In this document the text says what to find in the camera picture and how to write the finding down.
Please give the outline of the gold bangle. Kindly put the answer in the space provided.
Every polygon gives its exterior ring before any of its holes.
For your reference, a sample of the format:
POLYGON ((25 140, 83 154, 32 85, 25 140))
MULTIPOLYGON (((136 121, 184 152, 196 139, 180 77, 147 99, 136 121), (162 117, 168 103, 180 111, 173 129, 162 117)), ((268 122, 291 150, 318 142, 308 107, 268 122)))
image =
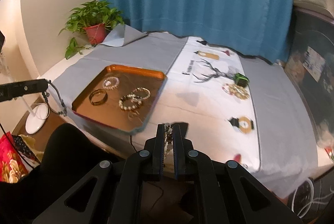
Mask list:
POLYGON ((88 97, 93 106, 103 105, 108 100, 108 94, 105 89, 95 89, 88 97))

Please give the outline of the white floor lamp base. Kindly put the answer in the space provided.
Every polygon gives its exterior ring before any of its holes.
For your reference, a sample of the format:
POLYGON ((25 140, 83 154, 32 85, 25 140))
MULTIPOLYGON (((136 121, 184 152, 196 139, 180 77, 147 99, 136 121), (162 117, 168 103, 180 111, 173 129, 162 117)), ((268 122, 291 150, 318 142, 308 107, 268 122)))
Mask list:
POLYGON ((50 114, 49 107, 46 103, 38 103, 29 111, 25 122, 25 131, 29 135, 36 134, 45 124, 50 114))

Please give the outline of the orange metal tray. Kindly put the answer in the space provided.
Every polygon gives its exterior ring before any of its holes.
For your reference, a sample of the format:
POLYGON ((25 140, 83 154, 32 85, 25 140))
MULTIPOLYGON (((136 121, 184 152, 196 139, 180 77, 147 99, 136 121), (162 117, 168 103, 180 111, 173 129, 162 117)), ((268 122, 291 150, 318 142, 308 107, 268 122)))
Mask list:
POLYGON ((167 76, 161 71, 112 64, 105 67, 74 99, 77 116, 127 134, 146 127, 167 76), (95 89, 105 89, 108 100, 99 106, 89 102, 95 89))

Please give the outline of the red floral bag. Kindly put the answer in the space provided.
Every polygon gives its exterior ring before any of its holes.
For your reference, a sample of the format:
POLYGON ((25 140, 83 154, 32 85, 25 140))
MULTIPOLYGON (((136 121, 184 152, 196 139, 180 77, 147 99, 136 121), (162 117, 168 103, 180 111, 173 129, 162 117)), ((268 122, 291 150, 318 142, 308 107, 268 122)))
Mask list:
POLYGON ((41 163, 44 152, 35 148, 35 141, 10 132, 1 137, 1 182, 17 183, 41 163))

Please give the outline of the grey table cloth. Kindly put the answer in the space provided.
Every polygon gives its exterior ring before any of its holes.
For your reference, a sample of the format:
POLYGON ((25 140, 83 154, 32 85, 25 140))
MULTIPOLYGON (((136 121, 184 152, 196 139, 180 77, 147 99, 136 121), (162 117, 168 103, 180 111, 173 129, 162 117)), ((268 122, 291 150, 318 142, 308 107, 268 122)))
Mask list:
MULTIPOLYGON (((151 33, 123 47, 100 45, 85 56, 57 64, 53 82, 68 108, 83 89, 107 66, 119 64, 168 74, 188 38, 168 33, 151 33)), ((256 121, 231 118, 243 133, 257 130, 260 168, 253 175, 279 197, 292 193, 318 168, 318 154, 312 125, 294 85, 277 64, 261 59, 241 58, 244 74, 250 79, 249 98, 256 121)), ((131 152, 127 134, 77 116, 68 118, 121 155, 131 152)))

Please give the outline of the green potted plant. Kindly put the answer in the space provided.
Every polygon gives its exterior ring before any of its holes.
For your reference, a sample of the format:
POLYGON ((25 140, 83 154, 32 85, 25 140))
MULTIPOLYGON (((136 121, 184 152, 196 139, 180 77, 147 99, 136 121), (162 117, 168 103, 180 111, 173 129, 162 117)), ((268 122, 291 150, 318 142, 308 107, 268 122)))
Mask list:
POLYGON ((70 11, 64 27, 59 31, 87 36, 90 48, 100 44, 117 25, 124 24, 122 11, 107 0, 84 2, 70 11))

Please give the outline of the green black sport watch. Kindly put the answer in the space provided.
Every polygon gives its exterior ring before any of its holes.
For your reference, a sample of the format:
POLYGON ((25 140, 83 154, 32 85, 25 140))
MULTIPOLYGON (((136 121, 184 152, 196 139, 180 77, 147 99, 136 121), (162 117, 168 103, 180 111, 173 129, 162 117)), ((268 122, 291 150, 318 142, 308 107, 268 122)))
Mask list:
POLYGON ((245 75, 237 73, 234 75, 234 83, 235 85, 239 87, 246 88, 249 86, 249 78, 247 78, 245 75))

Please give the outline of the black chair seat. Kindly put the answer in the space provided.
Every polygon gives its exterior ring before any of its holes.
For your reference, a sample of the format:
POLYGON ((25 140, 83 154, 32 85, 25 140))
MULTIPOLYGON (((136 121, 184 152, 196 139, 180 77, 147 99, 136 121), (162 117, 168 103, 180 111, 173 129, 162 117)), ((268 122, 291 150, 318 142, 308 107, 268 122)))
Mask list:
POLYGON ((1 183, 1 223, 32 223, 101 161, 122 158, 97 147, 72 124, 56 128, 41 164, 17 183, 1 183))

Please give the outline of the white printed table runner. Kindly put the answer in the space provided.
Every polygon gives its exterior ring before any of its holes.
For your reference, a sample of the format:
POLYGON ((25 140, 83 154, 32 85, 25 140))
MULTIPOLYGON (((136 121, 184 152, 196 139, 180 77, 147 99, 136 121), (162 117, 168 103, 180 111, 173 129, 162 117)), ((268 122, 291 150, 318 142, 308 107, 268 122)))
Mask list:
POLYGON ((145 130, 131 138, 136 149, 156 133, 160 123, 186 122, 186 137, 211 159, 226 162, 237 154, 251 173, 260 168, 258 133, 248 134, 230 124, 231 118, 256 121, 251 98, 239 99, 229 94, 233 80, 207 79, 217 68, 222 73, 243 74, 239 56, 224 47, 203 45, 196 37, 188 38, 179 57, 169 70, 168 80, 145 130))

